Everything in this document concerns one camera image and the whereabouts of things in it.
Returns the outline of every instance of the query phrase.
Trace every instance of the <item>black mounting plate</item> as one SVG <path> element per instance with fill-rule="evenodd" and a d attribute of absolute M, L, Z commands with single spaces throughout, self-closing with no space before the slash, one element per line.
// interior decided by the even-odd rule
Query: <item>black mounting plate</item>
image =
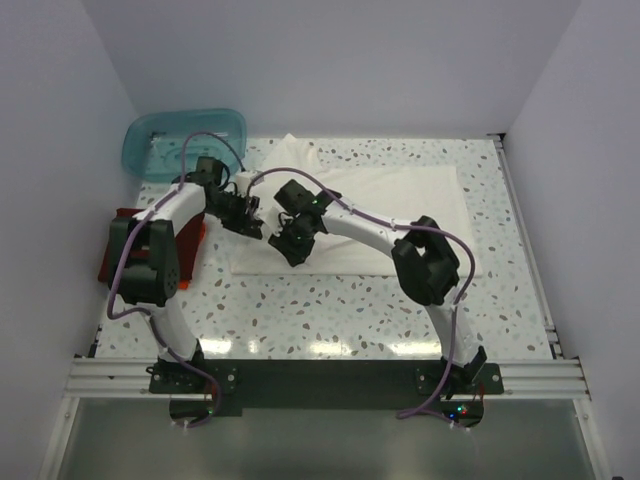
<path fill-rule="evenodd" d="M 419 405 L 436 388 L 441 360 L 199 360 L 223 393 L 219 415 L 241 415 L 244 408 L 400 410 Z M 180 365 L 158 362 L 152 394 L 202 394 L 204 381 Z M 473 385 L 444 393 L 504 393 L 498 364 L 487 363 Z"/>

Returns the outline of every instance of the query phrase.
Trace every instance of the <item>metal frame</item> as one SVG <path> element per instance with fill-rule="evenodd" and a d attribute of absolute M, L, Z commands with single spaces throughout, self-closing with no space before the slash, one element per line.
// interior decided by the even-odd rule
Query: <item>metal frame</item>
<path fill-rule="evenodd" d="M 201 399 L 202 395 L 150 394 L 146 367 L 156 359 L 76 359 L 65 395 L 75 398 Z M 589 392 L 578 360 L 512 361 L 500 363 L 504 400 L 588 399 Z M 456 400 L 470 397 L 456 395 Z"/>
<path fill-rule="evenodd" d="M 507 193 L 511 202 L 511 208 L 513 209 L 513 216 L 515 217 L 516 225 L 518 226 L 518 231 L 520 232 L 520 238 L 522 238 L 522 245 L 524 247 L 525 256 L 527 258 L 527 265 L 529 266 L 529 272 L 531 273 L 531 277 L 533 278 L 533 286 L 536 290 L 536 297 L 538 298 L 538 302 L 540 303 L 540 306 L 542 308 L 545 324 L 552 326 L 553 319 L 551 318 L 551 311 L 549 310 L 549 304 L 547 303 L 547 296 L 545 295 L 544 287 L 542 286 L 542 279 L 540 278 L 538 265 L 536 264 L 536 260 L 533 256 L 531 241 L 529 240 L 527 227 L 525 226 L 524 218 L 522 217 L 522 210 L 520 209 L 518 197 L 516 196 L 513 180 L 511 178 L 511 173 L 509 172 L 509 165 L 507 164 L 507 157 L 504 151 L 504 147 L 502 146 L 502 140 L 500 139 L 500 137 L 492 136 L 491 138 L 493 139 L 493 144 L 495 145 L 496 152 L 498 153 L 498 161 L 500 162 L 500 168 L 502 169 L 504 182 L 507 187 Z"/>
<path fill-rule="evenodd" d="M 604 449 L 602 439 L 598 434 L 595 421 L 593 420 L 593 409 L 590 400 L 574 400 L 573 406 L 576 409 L 576 417 L 580 424 L 582 438 L 591 460 L 591 465 L 596 478 L 611 480 L 613 473 L 609 465 L 609 459 Z"/>
<path fill-rule="evenodd" d="M 62 399 L 58 416 L 53 425 L 51 439 L 40 467 L 38 480 L 57 480 L 79 404 L 80 398 L 78 397 L 64 397 Z"/>
<path fill-rule="evenodd" d="M 598 480 L 611 480 L 605 449 L 593 420 L 589 390 L 579 360 L 562 359 L 560 342 L 549 311 L 538 267 L 529 241 L 522 213 L 499 137 L 493 139 L 514 217 L 522 238 L 527 264 L 534 281 L 536 296 L 543 311 L 545 328 L 555 360 L 506 361 L 500 363 L 505 394 L 491 400 L 573 400 L 579 427 L 594 473 Z M 156 359 L 80 358 L 72 364 L 64 398 L 55 421 L 39 480 L 56 480 L 82 398 L 121 399 L 200 399 L 201 395 L 157 395 L 148 392 L 149 375 L 145 369 Z M 467 400 L 455 396 L 454 400 Z"/>

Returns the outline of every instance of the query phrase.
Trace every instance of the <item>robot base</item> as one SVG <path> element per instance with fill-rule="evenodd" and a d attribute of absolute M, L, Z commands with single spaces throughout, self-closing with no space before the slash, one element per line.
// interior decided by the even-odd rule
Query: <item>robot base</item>
<path fill-rule="evenodd" d="M 444 370 L 441 360 L 205 360 L 201 352 L 191 363 L 220 383 L 219 416 L 240 416 L 245 408 L 401 410 L 422 403 Z M 152 394 L 205 392 L 204 380 L 178 364 L 159 360 L 147 371 Z M 492 363 L 473 383 L 455 382 L 443 390 L 449 398 L 502 393 L 500 367 Z M 170 410 L 174 419 L 199 417 L 209 405 L 172 400 Z M 430 410 L 465 426 L 477 424 L 484 411 L 482 401 L 439 401 Z"/>

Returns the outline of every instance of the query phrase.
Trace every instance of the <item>red object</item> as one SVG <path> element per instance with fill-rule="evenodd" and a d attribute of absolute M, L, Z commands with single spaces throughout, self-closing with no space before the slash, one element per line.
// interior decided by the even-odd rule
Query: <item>red object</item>
<path fill-rule="evenodd" d="M 119 208 L 116 213 L 119 217 L 133 217 L 136 213 L 141 212 L 139 208 Z M 176 236 L 176 244 L 178 248 L 178 261 L 180 262 L 180 289 L 186 290 L 189 282 L 193 278 L 193 266 L 196 262 L 196 254 L 198 246 L 205 235 L 204 213 L 196 215 L 184 226 L 180 233 Z M 109 272 L 107 267 L 107 257 L 109 245 L 104 252 L 102 258 L 102 266 L 98 273 L 98 281 L 107 283 Z"/>

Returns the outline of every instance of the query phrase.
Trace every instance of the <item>white wall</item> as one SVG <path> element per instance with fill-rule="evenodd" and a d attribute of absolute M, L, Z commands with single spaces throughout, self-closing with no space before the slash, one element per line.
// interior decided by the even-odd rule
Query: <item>white wall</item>
<path fill-rule="evenodd" d="M 640 2 L 583 0 L 506 138 L 560 338 L 640 478 Z"/>
<path fill-rule="evenodd" d="M 579 0 L 83 0 L 140 113 L 251 133 L 471 136 L 515 120 Z"/>
<path fill-rule="evenodd" d="M 135 118 L 77 0 L 0 4 L 0 477 L 33 478 L 104 292 L 99 257 L 133 193 Z"/>

